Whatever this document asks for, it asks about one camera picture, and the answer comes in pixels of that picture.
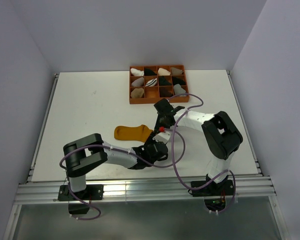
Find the mustard yellow sock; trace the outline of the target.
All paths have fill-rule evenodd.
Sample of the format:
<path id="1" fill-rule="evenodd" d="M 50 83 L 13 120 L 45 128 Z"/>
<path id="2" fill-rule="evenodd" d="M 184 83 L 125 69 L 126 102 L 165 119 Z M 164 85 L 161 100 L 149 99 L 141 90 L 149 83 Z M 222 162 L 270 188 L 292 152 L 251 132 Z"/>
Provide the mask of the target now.
<path id="1" fill-rule="evenodd" d="M 145 143 L 152 132 L 153 130 L 144 124 L 136 127 L 121 125 L 114 129 L 114 138 L 120 141 L 139 141 Z"/>

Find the dark brown sock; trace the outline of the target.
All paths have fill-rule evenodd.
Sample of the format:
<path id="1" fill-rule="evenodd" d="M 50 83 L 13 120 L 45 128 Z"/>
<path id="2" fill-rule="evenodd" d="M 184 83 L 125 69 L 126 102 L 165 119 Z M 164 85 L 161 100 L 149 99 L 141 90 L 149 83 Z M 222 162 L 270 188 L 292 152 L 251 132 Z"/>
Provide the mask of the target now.
<path id="1" fill-rule="evenodd" d="M 169 88 L 160 87 L 159 88 L 159 95 L 161 98 L 170 98 L 173 96 L 173 93 L 170 91 Z"/>

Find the grey sock black stripes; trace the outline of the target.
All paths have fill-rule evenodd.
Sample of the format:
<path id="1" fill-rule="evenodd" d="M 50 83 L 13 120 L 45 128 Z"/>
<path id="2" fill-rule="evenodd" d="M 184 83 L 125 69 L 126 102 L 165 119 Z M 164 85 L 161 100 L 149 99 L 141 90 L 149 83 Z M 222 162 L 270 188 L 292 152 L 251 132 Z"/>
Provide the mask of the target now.
<path id="1" fill-rule="evenodd" d="M 180 84 L 176 84 L 173 86 L 174 95 L 177 97 L 186 97 L 187 91 L 182 88 Z"/>

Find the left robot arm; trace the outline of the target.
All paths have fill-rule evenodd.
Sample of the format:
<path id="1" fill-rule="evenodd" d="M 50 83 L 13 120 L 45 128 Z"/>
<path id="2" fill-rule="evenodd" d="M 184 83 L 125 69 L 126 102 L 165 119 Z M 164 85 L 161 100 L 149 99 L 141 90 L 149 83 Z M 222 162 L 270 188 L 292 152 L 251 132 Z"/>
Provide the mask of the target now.
<path id="1" fill-rule="evenodd" d="M 60 163 L 67 174 L 69 194 L 76 200 L 86 197 L 86 174 L 106 163 L 131 170 L 152 167 L 157 161 L 168 158 L 168 147 L 162 141 L 147 140 L 145 144 L 122 148 L 103 141 L 99 133 L 93 133 L 63 146 L 65 162 Z"/>

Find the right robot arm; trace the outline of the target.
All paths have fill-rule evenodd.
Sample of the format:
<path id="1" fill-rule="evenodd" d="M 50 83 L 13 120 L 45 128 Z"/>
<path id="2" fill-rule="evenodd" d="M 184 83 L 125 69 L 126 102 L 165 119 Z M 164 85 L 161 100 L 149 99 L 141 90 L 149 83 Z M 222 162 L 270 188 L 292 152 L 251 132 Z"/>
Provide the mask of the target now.
<path id="1" fill-rule="evenodd" d="M 155 136 L 157 142 L 168 143 L 172 131 L 176 127 L 187 127 L 203 132 L 208 148 L 213 155 L 212 165 L 206 175 L 207 191 L 212 195 L 219 194 L 228 180 L 230 162 L 241 143 L 243 137 L 229 115 L 218 113 L 202 113 L 193 111 L 193 106 L 173 107 L 165 98 L 154 104 L 157 111 Z"/>

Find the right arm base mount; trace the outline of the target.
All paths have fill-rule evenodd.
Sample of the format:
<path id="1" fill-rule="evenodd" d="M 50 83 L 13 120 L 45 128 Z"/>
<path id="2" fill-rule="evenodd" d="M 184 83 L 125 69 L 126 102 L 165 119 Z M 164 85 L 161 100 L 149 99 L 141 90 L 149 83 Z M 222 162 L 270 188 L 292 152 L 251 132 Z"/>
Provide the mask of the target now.
<path id="1" fill-rule="evenodd" d="M 236 202 L 236 182 L 226 177 L 222 182 L 215 183 L 213 181 L 202 189 L 189 189 L 188 193 L 192 197 L 204 197 L 207 211 L 218 215 Z"/>

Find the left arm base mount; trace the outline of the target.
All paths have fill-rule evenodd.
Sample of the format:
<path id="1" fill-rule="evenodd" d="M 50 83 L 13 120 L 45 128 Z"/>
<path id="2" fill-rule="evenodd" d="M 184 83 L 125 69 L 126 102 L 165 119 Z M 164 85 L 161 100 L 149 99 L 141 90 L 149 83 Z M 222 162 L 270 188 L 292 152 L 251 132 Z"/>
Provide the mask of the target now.
<path id="1" fill-rule="evenodd" d="M 89 204 L 92 201 L 99 201 L 103 199 L 104 185 L 103 184 L 88 184 L 82 191 L 75 192 L 74 195 L 82 201 Z M 76 198 L 70 193 L 68 185 L 64 184 L 59 187 L 57 200 L 59 202 L 71 202 L 75 201 Z M 71 215 L 83 216 L 88 213 L 90 206 L 84 203 L 69 203 L 68 212 Z"/>

